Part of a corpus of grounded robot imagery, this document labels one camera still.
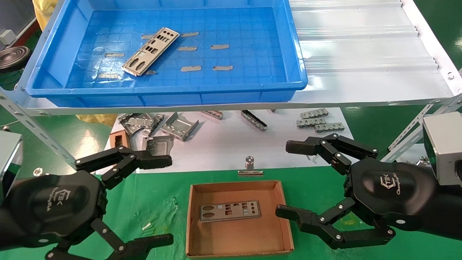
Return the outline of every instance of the printed logo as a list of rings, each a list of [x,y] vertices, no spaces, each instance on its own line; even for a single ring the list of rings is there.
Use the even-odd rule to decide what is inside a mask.
[[[51,206],[53,205],[53,202],[56,202],[58,201],[58,203],[56,203],[56,205],[63,205],[63,201],[66,201],[69,199],[69,195],[71,194],[71,191],[68,191],[66,189],[62,189],[60,191],[56,191],[58,190],[59,187],[55,187],[50,195],[48,196],[48,201],[47,201],[47,211],[50,211],[51,210]]]
[[[401,194],[401,182],[400,178],[398,178],[398,175],[393,173],[393,176],[388,176],[388,174],[382,174],[380,176],[380,185],[384,186],[387,189],[391,189],[393,187],[396,188],[396,194],[400,195]]]

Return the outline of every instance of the cardboard box lid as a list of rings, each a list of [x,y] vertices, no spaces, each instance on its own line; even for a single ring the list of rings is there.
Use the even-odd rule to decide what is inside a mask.
[[[261,217],[221,222],[200,221],[200,206],[258,200]],[[276,216],[285,204],[280,181],[192,185],[189,196],[186,254],[191,259],[264,254],[294,250],[290,223]]]

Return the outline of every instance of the white power outlet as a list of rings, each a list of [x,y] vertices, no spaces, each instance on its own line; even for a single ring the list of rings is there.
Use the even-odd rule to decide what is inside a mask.
[[[16,37],[16,34],[12,30],[6,30],[0,35],[0,42],[4,45],[10,45]]]

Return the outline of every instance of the yellow bag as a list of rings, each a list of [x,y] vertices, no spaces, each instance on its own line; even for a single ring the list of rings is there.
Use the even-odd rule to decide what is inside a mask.
[[[51,14],[56,7],[58,0],[32,0],[35,8],[37,22],[42,31],[47,26]],[[117,114],[96,114],[96,115],[76,115],[78,119],[88,123],[101,123],[112,127],[117,119]]]

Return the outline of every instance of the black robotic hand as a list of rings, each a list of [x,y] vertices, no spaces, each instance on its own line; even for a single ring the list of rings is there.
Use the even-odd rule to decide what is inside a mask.
[[[102,221],[106,214],[106,190],[113,189],[137,168],[154,169],[172,165],[169,155],[152,156],[148,151],[112,148],[75,161],[71,175],[44,175],[17,180],[0,206],[0,250],[58,245],[48,260],[88,260],[69,254],[72,245],[94,231],[114,249],[108,260],[145,260],[155,247],[171,245],[171,234],[122,242]],[[101,176],[97,169],[114,165]]]
[[[288,141],[286,151],[319,154],[346,175],[346,199],[320,215],[285,205],[276,208],[278,217],[296,221],[300,231],[317,235],[332,249],[386,244],[395,236],[389,226],[462,240],[462,187],[440,186],[430,167],[377,161],[376,149],[337,134]],[[352,164],[342,153],[360,161]],[[335,229],[332,224],[349,212],[374,228]]]

